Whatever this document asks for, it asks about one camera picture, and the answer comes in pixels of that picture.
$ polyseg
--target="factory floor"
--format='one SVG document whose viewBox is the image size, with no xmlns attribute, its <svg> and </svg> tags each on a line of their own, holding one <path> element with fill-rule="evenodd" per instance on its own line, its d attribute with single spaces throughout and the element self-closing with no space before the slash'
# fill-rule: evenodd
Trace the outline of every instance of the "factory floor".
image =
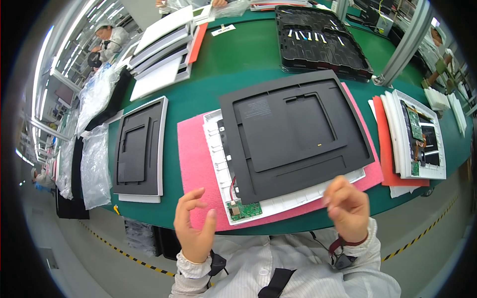
<svg viewBox="0 0 477 298">
<path fill-rule="evenodd" d="M 451 175 L 429 197 L 417 197 L 373 216 L 378 223 L 381 255 L 385 257 L 426 231 L 451 205 L 441 220 L 418 241 L 382 263 L 381 270 L 399 282 L 402 297 L 431 297 L 425 287 L 445 266 L 464 235 L 471 218 L 473 192 L 463 172 Z M 175 262 L 163 256 L 147 257 L 129 248 L 121 216 L 103 208 L 91 210 L 90 216 L 91 219 L 82 221 L 90 231 L 77 220 L 58 219 L 58 225 L 74 254 L 96 282 L 113 298 L 168 297 L 174 278 L 140 262 L 172 273 L 176 272 Z M 108 243 L 95 237 L 93 232 Z M 139 262 L 121 254 L 120 250 Z"/>
</svg>

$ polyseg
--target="white cap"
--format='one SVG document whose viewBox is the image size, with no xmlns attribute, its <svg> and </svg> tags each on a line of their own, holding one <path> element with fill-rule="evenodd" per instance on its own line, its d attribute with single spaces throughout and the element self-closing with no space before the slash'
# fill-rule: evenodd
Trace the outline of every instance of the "white cap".
<svg viewBox="0 0 477 298">
<path fill-rule="evenodd" d="M 108 21 L 99 22 L 99 23 L 96 25 L 96 27 L 95 27 L 95 29 L 94 29 L 94 32 L 98 31 L 102 26 L 112 26 L 112 25 L 111 25 L 110 22 L 108 22 Z"/>
</svg>

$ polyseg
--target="circuit board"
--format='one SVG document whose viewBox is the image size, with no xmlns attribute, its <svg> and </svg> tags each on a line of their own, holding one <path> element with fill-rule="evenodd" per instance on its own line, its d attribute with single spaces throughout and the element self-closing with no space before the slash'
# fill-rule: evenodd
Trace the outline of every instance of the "circuit board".
<svg viewBox="0 0 477 298">
<path fill-rule="evenodd" d="M 407 114 L 409 115 L 409 123 L 411 125 L 411 131 L 413 132 L 413 138 L 419 141 L 424 141 L 424 138 L 422 137 L 422 128 L 419 125 L 419 115 L 409 108 L 407 108 Z"/>
<path fill-rule="evenodd" d="M 411 162 L 411 175 L 419 176 L 419 162 Z"/>
<path fill-rule="evenodd" d="M 233 201 L 233 203 L 227 203 L 227 210 L 230 214 L 230 218 L 232 219 L 232 221 L 241 220 L 244 218 L 262 214 L 262 208 L 260 207 L 260 203 L 242 205 L 241 200 L 235 200 Z"/>
</svg>

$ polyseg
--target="yellow and black floor tape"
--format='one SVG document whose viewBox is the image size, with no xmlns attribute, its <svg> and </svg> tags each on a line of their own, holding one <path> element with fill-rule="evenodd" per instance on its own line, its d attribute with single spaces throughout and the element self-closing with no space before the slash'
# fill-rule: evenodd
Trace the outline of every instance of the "yellow and black floor tape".
<svg viewBox="0 0 477 298">
<path fill-rule="evenodd" d="M 447 209 L 444 211 L 443 214 L 441 214 L 441 216 L 433 223 L 431 224 L 424 232 L 422 232 L 418 237 L 416 237 L 413 241 L 409 242 L 408 244 L 406 244 L 405 246 L 403 246 L 402 248 L 398 249 L 397 251 L 393 252 L 392 254 L 389 254 L 387 255 L 386 257 L 383 257 L 381 259 L 381 262 L 384 262 L 386 260 L 389 260 L 390 258 L 394 257 L 395 255 L 401 253 L 402 251 L 404 251 L 406 248 L 410 247 L 412 244 L 416 243 L 417 240 L 421 239 L 422 236 L 424 236 L 427 232 L 429 232 L 430 229 L 432 229 L 438 222 L 439 220 L 441 220 L 444 215 L 446 215 L 447 212 L 449 212 L 450 208 L 452 207 L 452 205 L 456 202 L 456 200 L 459 198 L 459 195 L 456 195 L 456 197 L 452 200 L 452 202 L 450 203 L 449 207 L 447 207 Z M 138 260 L 137 258 L 125 253 L 124 251 L 120 250 L 119 248 L 113 246 L 111 243 L 107 242 L 106 240 L 104 240 L 102 237 L 99 237 L 98 234 L 96 234 L 95 232 L 93 232 L 90 228 L 88 228 L 87 225 L 85 225 L 81 220 L 78 220 L 81 225 L 83 227 L 85 227 L 91 234 L 93 234 L 94 236 L 96 236 L 96 238 L 98 238 L 99 240 L 101 240 L 103 243 L 107 244 L 110 248 L 114 249 L 115 251 L 119 252 L 120 254 L 122 254 L 123 256 L 126 256 L 128 258 L 130 258 L 131 260 L 133 260 L 134 262 L 138 263 L 138 264 L 141 264 L 143 266 L 146 266 L 147 268 L 149 269 L 152 269 L 154 271 L 157 271 L 157 272 L 160 272 L 160 273 L 164 273 L 164 274 L 167 274 L 169 276 L 172 276 L 174 277 L 175 274 L 174 273 L 171 273 L 171 272 L 168 272 L 166 270 L 162 270 L 162 269 L 159 269 L 155 266 L 152 266 L 146 262 L 142 262 L 140 260 Z"/>
<path fill-rule="evenodd" d="M 441 216 L 433 224 L 431 224 L 424 232 L 422 232 L 418 237 L 414 238 L 413 241 L 409 242 L 408 244 L 406 244 L 402 248 L 398 249 L 397 251 L 393 252 L 392 254 L 389 254 L 389 255 L 383 257 L 381 259 L 381 262 L 389 260 L 390 258 L 394 257 L 395 255 L 401 253 L 406 248 L 410 247 L 412 244 L 416 243 L 417 240 L 421 239 L 422 236 L 424 236 L 427 232 L 429 232 L 429 230 L 432 229 L 439 222 L 439 220 L 441 220 L 444 217 L 444 215 L 446 215 L 447 212 L 449 212 L 450 208 L 452 207 L 452 205 L 456 202 L 456 200 L 458 198 L 459 198 L 459 195 L 456 195 L 456 197 L 452 200 L 449 207 L 447 207 L 447 209 L 444 211 L 444 213 L 441 214 Z"/>
<path fill-rule="evenodd" d="M 162 270 L 162 269 L 159 269 L 157 267 L 154 267 L 152 265 L 149 265 L 148 263 L 145 263 L 145 262 L 142 262 L 140 260 L 138 260 L 137 258 L 133 257 L 133 256 L 130 256 L 129 254 L 125 253 L 124 251 L 120 250 L 119 248 L 115 247 L 114 245 L 112 245 L 111 243 L 107 242 L 106 240 L 104 240 L 103 238 L 99 237 L 98 234 L 96 234 L 95 232 L 93 232 L 90 228 L 88 228 L 87 225 L 85 225 L 81 220 L 78 220 L 81 225 L 83 227 L 85 227 L 91 234 L 93 234 L 94 236 L 96 236 L 96 238 L 98 238 L 99 240 L 103 241 L 103 243 L 109 245 L 110 248 L 114 249 L 115 251 L 121 253 L 123 256 L 126 256 L 128 258 L 130 258 L 131 260 L 133 260 L 134 262 L 138 263 L 138 264 L 141 264 L 143 266 L 146 266 L 148 267 L 149 269 L 152 269 L 154 271 L 157 271 L 157 272 L 160 272 L 160 273 L 164 273 L 164 274 L 167 274 L 169 276 L 172 276 L 174 277 L 175 274 L 174 273 L 171 273 L 171 272 L 168 272 L 168 271 L 165 271 L 165 270 Z"/>
</svg>

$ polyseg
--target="red wire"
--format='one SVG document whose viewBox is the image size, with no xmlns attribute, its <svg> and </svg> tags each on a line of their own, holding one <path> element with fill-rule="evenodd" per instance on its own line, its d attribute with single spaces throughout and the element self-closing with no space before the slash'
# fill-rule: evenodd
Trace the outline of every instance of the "red wire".
<svg viewBox="0 0 477 298">
<path fill-rule="evenodd" d="M 232 197 L 232 188 L 234 187 L 235 177 L 232 179 L 232 184 L 230 185 L 230 199 L 233 201 L 234 198 Z"/>
</svg>

